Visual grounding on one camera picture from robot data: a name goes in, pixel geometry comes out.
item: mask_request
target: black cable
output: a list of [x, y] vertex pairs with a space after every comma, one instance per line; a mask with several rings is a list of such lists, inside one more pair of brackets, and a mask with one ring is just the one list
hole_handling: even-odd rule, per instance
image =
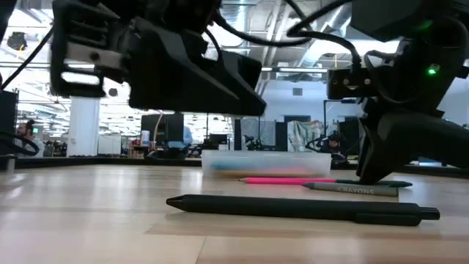
[[353, 0], [336, 0], [330, 4], [325, 5], [320, 10], [313, 12], [312, 14], [306, 16], [302, 11], [301, 8], [293, 1], [293, 0], [285, 0], [285, 2], [292, 7], [292, 9], [298, 14], [301, 21], [290, 29], [287, 30], [288, 37], [311, 37], [318, 40], [327, 40], [333, 43], [337, 43], [342, 47], [348, 49], [352, 54], [352, 68], [354, 71], [358, 72], [361, 68], [361, 57], [358, 53], [356, 47], [348, 40], [345, 40], [343, 37], [338, 37], [332, 34], [326, 34], [322, 32], [313, 31], [310, 24], [313, 23], [315, 20], [321, 18], [322, 16], [328, 14], [329, 12], [335, 10], [336, 8], [341, 7], [344, 4], [348, 4]]
[[380, 59], [390, 60], [390, 59], [393, 59], [395, 55], [387, 54], [387, 53], [380, 52], [380, 51], [368, 51], [363, 56], [363, 62], [365, 64], [366, 69], [369, 71], [369, 76], [370, 76], [370, 79], [372, 80], [373, 87], [376, 88], [376, 90], [378, 91], [382, 99], [386, 100], [389, 103], [397, 104], [397, 105], [409, 103], [416, 99], [415, 97], [408, 99], [408, 100], [392, 99], [391, 96], [388, 94], [387, 90], [385, 89], [385, 87], [383, 86], [383, 83], [380, 80], [380, 77], [378, 76], [376, 72], [376, 67], [373, 65], [372, 61], [369, 59], [369, 57], [371, 56], [375, 56]]
[[301, 18], [301, 21], [296, 25], [292, 26], [290, 29], [287, 30], [288, 35], [295, 35], [295, 33], [299, 32], [303, 28], [307, 28], [310, 30], [310, 24], [313, 23], [316, 19], [321, 18], [322, 16], [326, 15], [327, 13], [333, 11], [336, 8], [343, 6], [344, 4], [350, 3], [353, 0], [336, 0], [331, 2], [330, 4], [326, 4], [320, 10], [313, 12], [312, 14], [305, 16], [303, 12], [298, 12], [300, 10], [299, 6], [293, 0], [285, 0], [285, 2], [292, 7], [292, 9], [298, 14]]
[[306, 142], [305, 148], [307, 148], [308, 150], [313, 150], [316, 153], [320, 153], [319, 150], [317, 150], [317, 149], [315, 149], [314, 147], [311, 146], [311, 144], [313, 144], [315, 142], [316, 142], [316, 140], [311, 140], [310, 142]]
[[223, 59], [223, 54], [221, 53], [221, 47], [218, 44], [217, 39], [215, 38], [215, 36], [213, 36], [212, 32], [210, 32], [210, 30], [208, 30], [208, 29], [205, 29], [205, 34], [207, 34], [207, 36], [210, 38], [210, 40], [212, 40], [212, 43], [215, 46], [215, 50], [218, 53], [218, 60], [221, 61]]
[[293, 47], [297, 45], [302, 45], [302, 44], [308, 43], [311, 40], [311, 38], [306, 38], [302, 40], [272, 41], [272, 40], [263, 39], [261, 37], [251, 36], [249, 34], [246, 34], [244, 32], [239, 32], [238, 30], [236, 30], [228, 22], [226, 22], [225, 18], [223, 18], [219, 12], [215, 14], [213, 21], [215, 21], [215, 23], [217, 23], [220, 27], [222, 27], [229, 33], [233, 34], [234, 36], [239, 37], [240, 39], [249, 41], [250, 43], [257, 44], [257, 45], [266, 45], [270, 47], [284, 48], [284, 47]]
[[[18, 146], [17, 144], [13, 143], [12, 139], [21, 140], [24, 144], [30, 145], [34, 149], [34, 151], [30, 151], [23, 147]], [[21, 153], [21, 154], [28, 155], [28, 156], [35, 156], [40, 151], [39, 147], [31, 140], [25, 139], [22, 136], [8, 133], [5, 131], [0, 131], [0, 143], [4, 144], [15, 153]]]
[[8, 84], [10, 84], [16, 77], [18, 77], [18, 75], [21, 73], [21, 71], [23, 71], [26, 66], [32, 62], [32, 60], [36, 57], [36, 55], [38, 55], [38, 53], [41, 51], [41, 49], [43, 49], [43, 47], [45, 46], [45, 44], [47, 44], [47, 42], [49, 41], [49, 39], [51, 38], [52, 36], [52, 31], [53, 31], [53, 27], [51, 28], [51, 30], [49, 30], [49, 32], [44, 36], [43, 40], [41, 40], [41, 42], [39, 43], [39, 45], [37, 45], [37, 47], [32, 51], [32, 53], [29, 55], [29, 57], [20, 65], [20, 67], [18, 67], [18, 69], [15, 70], [15, 72], [10, 76], [8, 77], [8, 79], [1, 85], [1, 90], [3, 91], [5, 88], [7, 88]]
[[311, 39], [318, 39], [318, 40], [327, 40], [333, 43], [337, 43], [350, 51], [352, 54], [352, 68], [354, 71], [358, 71], [361, 68], [361, 58], [360, 54], [357, 52], [355, 46], [348, 40], [345, 40], [343, 37], [338, 37], [332, 34], [323, 33], [323, 32], [316, 32], [310, 26], [310, 23], [314, 22], [316, 19], [321, 18], [323, 15], [329, 13], [330, 11], [344, 5], [350, 3], [353, 0], [337, 0], [330, 4], [327, 4], [320, 10], [313, 12], [312, 14], [306, 16], [301, 8], [293, 1], [293, 0], [285, 0], [285, 2], [292, 7], [292, 9], [298, 14], [301, 21], [294, 25], [292, 28], [287, 30], [288, 37], [302, 37], [300, 40], [291, 40], [291, 41], [272, 41], [272, 40], [265, 40], [260, 37], [251, 36], [244, 32], [239, 32], [235, 28], [226, 22], [226, 20], [221, 16], [220, 12], [217, 12], [214, 17], [214, 21], [223, 29], [227, 30], [229, 33], [243, 39], [249, 41], [251, 43], [255, 43], [258, 45], [266, 45], [272, 46], [277, 48], [283, 47], [291, 47], [296, 45], [302, 45], [311, 41]]

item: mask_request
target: computer monitor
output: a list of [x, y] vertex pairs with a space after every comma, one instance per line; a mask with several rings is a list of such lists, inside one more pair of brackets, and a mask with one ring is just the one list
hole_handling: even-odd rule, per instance
[[228, 144], [227, 134], [210, 134], [209, 140], [216, 144]]
[[[141, 117], [141, 129], [149, 131], [150, 141], [153, 141], [155, 127], [160, 118], [159, 114], [149, 114]], [[184, 115], [165, 114], [158, 125], [157, 142], [183, 142], [184, 141]]]
[[357, 117], [346, 118], [339, 123], [340, 134], [345, 138], [342, 147], [348, 150], [348, 155], [358, 155], [360, 152], [360, 123]]

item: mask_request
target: green led light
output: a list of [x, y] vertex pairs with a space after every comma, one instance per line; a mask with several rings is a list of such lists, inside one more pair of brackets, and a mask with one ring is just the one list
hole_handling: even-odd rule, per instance
[[426, 69], [426, 74], [428, 76], [434, 76], [438, 73], [439, 70], [440, 70], [440, 65], [432, 64], [430, 65], [430, 67]]
[[427, 20], [415, 27], [416, 31], [424, 31], [429, 29], [433, 24], [433, 21]]

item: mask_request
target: plastic box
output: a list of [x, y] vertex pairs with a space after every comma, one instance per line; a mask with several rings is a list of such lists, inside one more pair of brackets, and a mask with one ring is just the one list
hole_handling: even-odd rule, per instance
[[330, 154], [204, 150], [204, 175], [239, 177], [327, 177]]

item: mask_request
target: table surface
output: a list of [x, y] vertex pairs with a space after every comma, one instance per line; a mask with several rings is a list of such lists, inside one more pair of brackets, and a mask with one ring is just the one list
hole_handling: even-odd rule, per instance
[[[353, 172], [333, 172], [354, 178]], [[395, 174], [399, 198], [252, 186], [200, 168], [74, 166], [1, 175], [2, 263], [469, 263], [469, 181]], [[183, 213], [181, 194], [416, 202], [419, 227]]]

